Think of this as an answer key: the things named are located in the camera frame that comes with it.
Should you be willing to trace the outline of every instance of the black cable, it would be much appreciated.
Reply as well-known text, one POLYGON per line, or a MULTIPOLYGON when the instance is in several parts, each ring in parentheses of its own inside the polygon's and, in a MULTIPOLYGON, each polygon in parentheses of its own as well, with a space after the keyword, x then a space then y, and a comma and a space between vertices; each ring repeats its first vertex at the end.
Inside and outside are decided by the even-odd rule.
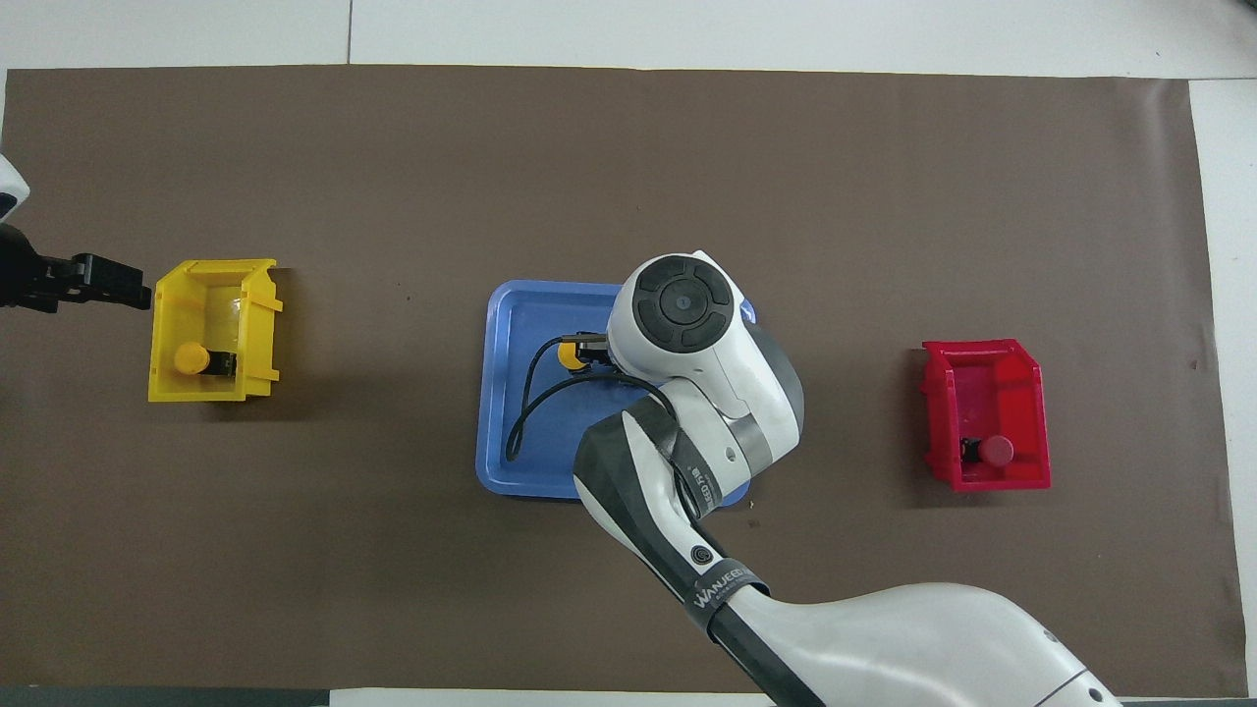
POLYGON ((667 416, 672 418, 674 421, 676 420, 676 409, 672 408, 672 403, 667 399, 666 395, 664 395, 664 391, 655 387, 655 385, 650 381, 621 372, 582 374, 579 377, 572 377, 549 386, 549 389, 547 389, 546 392, 538 395, 535 400, 533 400, 532 403, 525 405, 523 410, 520 410, 519 419, 515 420, 515 424, 510 426, 510 433, 507 434, 507 460, 514 462, 515 458, 519 457, 519 448, 524 443, 524 420, 528 419, 528 415, 533 414, 533 410, 535 410, 542 403, 547 401, 552 395, 563 390, 564 387, 572 387, 573 385, 590 382, 595 380, 608 380, 640 387, 646 392, 654 395, 655 400, 657 400, 659 404, 662 405, 664 411, 667 413, 667 416))
POLYGON ((520 415, 524 414, 524 408, 528 406, 528 396, 533 391, 533 374, 537 372, 537 364, 541 362, 542 356, 544 356, 546 352, 549 351, 551 346, 554 346, 556 343, 559 343, 562 341, 563 341, 562 336, 556 336, 554 338, 547 341, 546 343, 542 343, 541 348, 537 350, 537 353, 533 353, 533 361, 528 364, 528 375, 524 376, 524 396, 519 399, 520 415))

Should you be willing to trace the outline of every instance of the white floor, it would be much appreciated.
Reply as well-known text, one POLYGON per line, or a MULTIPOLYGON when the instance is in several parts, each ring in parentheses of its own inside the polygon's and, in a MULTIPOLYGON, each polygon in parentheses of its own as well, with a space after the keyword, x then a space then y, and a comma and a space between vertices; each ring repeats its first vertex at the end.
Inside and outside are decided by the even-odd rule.
MULTIPOLYGON (((1193 79, 1257 694, 1257 10, 1241 0, 0 0, 0 78, 8 68, 349 60, 1193 79)), ((338 691, 333 703, 383 704, 381 694, 338 691)), ((422 694, 395 703, 534 703, 528 693, 422 694)), ((535 703, 716 703, 705 699, 553 693, 535 703)))

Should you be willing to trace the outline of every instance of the black clamp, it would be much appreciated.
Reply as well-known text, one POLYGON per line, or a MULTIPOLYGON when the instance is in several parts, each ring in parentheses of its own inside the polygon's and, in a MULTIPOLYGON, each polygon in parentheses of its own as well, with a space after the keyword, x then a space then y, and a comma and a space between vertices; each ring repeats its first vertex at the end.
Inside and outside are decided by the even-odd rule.
POLYGON ((152 306, 145 273, 92 253, 65 260, 35 253, 23 233, 0 224, 0 307, 54 313, 60 302, 113 302, 136 309, 152 306))

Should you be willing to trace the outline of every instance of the black band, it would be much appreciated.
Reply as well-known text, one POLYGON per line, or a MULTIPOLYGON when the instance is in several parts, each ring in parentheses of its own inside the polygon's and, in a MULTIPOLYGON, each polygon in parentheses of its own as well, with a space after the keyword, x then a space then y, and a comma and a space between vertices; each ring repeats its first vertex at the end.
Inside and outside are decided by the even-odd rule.
POLYGON ((724 606, 734 591, 748 584, 768 594, 768 585, 748 570, 745 565, 725 557, 703 572, 703 576, 694 582, 694 586, 683 598, 683 601, 685 601, 685 613, 689 614, 690 620, 698 624, 704 633, 708 633, 708 625, 711 623, 711 616, 715 615, 716 609, 724 606))

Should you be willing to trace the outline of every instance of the blue tray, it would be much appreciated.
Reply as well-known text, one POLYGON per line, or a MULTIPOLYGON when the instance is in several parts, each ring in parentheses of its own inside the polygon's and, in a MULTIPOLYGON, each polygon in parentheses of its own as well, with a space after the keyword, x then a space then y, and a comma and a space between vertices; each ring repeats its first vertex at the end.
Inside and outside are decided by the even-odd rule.
MULTIPOLYGON (((618 293, 618 284, 527 279, 503 283, 494 291, 484 331, 475 449, 476 477, 485 488, 505 496, 577 498, 572 460, 581 435, 593 423, 631 405, 644 391, 601 381, 569 387, 529 415, 524 444, 514 462, 507 462, 504 442, 519 415, 524 375, 537 348, 563 333, 606 331, 618 293)), ((753 321, 754 315, 748 315, 753 321)), ((551 348, 537 364, 533 395, 568 375, 551 348)), ((730 493, 724 504, 740 501, 747 486, 730 493)))

